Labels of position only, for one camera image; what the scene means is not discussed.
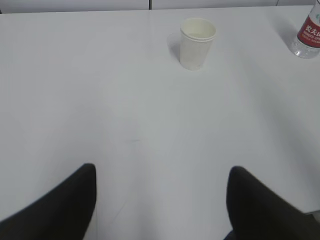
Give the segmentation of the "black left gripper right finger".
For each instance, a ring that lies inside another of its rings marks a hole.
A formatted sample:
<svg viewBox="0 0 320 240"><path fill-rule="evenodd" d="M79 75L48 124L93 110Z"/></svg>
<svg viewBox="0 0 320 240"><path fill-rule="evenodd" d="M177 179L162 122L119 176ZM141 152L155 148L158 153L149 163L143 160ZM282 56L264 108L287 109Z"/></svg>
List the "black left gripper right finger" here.
<svg viewBox="0 0 320 240"><path fill-rule="evenodd" d="M242 166L231 168L226 207L227 240L318 240L320 225L282 199Z"/></svg>

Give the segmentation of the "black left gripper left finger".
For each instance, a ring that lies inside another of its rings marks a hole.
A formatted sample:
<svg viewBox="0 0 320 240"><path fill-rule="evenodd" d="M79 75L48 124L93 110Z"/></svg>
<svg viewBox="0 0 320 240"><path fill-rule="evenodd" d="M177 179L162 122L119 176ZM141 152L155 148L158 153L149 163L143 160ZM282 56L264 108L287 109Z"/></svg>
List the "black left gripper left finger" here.
<svg viewBox="0 0 320 240"><path fill-rule="evenodd" d="M96 207L96 167L83 164L61 184L0 222L2 240L82 240Z"/></svg>

